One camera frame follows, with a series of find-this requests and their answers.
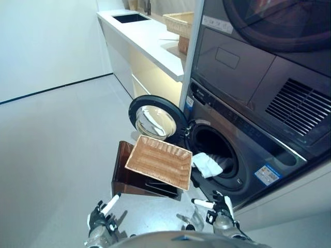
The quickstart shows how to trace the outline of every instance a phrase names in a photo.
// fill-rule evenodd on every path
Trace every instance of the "dryer vent grille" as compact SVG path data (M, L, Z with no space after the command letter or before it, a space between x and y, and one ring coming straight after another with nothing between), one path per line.
M288 79L265 110L301 136L331 112L331 97Z

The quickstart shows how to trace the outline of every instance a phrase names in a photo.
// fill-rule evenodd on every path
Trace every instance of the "sink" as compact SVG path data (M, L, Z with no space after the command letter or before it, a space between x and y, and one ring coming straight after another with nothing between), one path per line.
M128 23L128 22L139 22L139 21L146 21L149 18L142 16L141 14L126 14L126 15L118 15L113 17L121 23Z

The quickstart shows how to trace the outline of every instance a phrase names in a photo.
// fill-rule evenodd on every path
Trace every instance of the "white towel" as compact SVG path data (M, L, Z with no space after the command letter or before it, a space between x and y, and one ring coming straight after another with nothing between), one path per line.
M192 161L204 178L215 177L223 172L218 163L204 152L194 155Z

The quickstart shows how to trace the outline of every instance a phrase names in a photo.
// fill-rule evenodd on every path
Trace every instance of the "washing machine door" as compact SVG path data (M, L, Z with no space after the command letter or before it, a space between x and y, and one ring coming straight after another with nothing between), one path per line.
M176 105L153 95L135 98L129 107L129 118L141 134L171 144L183 140L188 129L188 121Z

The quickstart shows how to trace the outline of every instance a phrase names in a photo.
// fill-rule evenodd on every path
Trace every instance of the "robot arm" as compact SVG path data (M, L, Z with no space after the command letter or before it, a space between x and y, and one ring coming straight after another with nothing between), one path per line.
M107 214L120 196L121 194L117 193L104 205L102 205L102 201L99 201L94 210L87 216L89 233L88 240L85 242L86 247L109 247L113 243L118 242L118 238L115 234L117 225L114 220L110 218L110 215Z

